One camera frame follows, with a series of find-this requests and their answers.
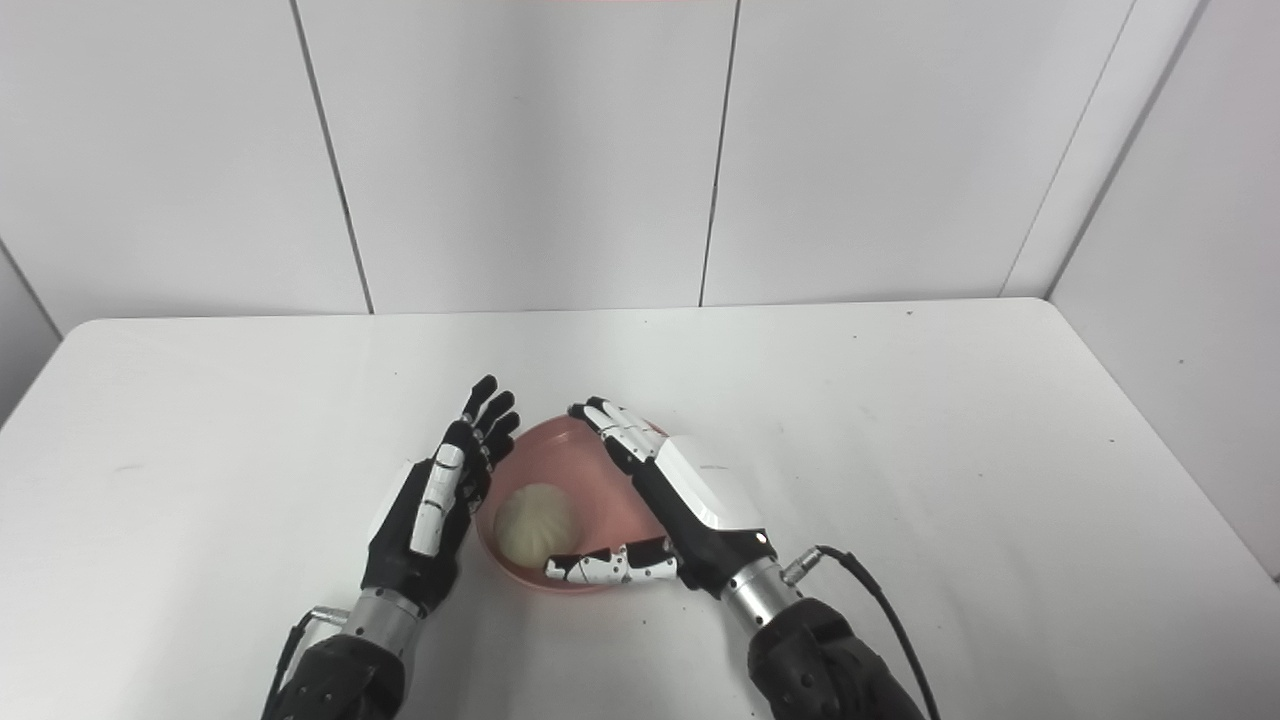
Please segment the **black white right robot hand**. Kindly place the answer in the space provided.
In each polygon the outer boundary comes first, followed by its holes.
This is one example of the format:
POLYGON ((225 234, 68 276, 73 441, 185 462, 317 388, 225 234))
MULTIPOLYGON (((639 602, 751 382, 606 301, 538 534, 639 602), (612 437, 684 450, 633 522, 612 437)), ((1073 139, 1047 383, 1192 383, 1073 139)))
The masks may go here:
POLYGON ((713 597, 749 565, 777 559, 746 486, 689 436, 671 436, 627 407, 593 396, 568 415, 589 427, 660 525, 657 537, 552 555, 545 577, 580 585, 678 578, 713 597))

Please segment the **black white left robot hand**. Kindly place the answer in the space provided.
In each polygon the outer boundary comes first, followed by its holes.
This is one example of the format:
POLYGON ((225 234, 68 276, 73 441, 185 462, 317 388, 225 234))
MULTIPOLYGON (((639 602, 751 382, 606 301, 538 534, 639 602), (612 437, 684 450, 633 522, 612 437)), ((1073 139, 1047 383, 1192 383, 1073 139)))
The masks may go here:
POLYGON ((515 393, 484 375, 434 452, 410 465, 367 544, 361 587, 394 591, 434 611, 460 574, 460 547, 521 423, 515 393))

